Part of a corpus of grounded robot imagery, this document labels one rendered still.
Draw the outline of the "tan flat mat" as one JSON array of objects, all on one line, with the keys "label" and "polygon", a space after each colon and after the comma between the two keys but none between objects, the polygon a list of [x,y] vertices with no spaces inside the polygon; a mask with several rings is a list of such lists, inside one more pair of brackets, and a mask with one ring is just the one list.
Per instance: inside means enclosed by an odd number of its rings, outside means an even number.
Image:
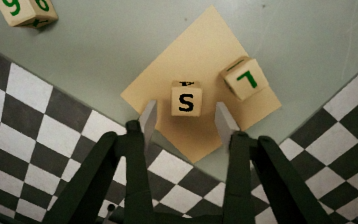
[{"label": "tan flat mat", "polygon": [[[224,102],[242,131],[282,106],[269,85],[243,102],[235,97],[220,71],[241,56],[249,57],[211,4],[120,96],[140,115],[156,100],[155,128],[194,164],[223,145],[214,122],[217,102]],[[174,80],[201,83],[199,117],[171,115]]]}]

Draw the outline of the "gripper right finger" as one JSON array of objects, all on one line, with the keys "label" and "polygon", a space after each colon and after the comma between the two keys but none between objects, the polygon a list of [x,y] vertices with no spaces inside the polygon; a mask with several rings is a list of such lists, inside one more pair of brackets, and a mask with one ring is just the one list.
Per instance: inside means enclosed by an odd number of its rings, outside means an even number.
[{"label": "gripper right finger", "polygon": [[250,161],[277,224],[334,224],[273,138],[250,138],[239,130],[223,102],[216,103],[214,122],[225,153],[230,154],[221,212],[223,224],[255,224]]}]

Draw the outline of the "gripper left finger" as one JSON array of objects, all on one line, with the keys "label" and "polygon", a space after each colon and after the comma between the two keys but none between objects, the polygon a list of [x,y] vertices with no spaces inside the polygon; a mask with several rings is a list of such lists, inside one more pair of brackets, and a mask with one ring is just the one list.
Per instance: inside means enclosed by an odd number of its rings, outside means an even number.
[{"label": "gripper left finger", "polygon": [[125,123],[126,134],[104,133],[40,224],[95,224],[124,156],[124,224],[156,224],[144,154],[156,122],[157,101],[150,100],[140,118]]}]

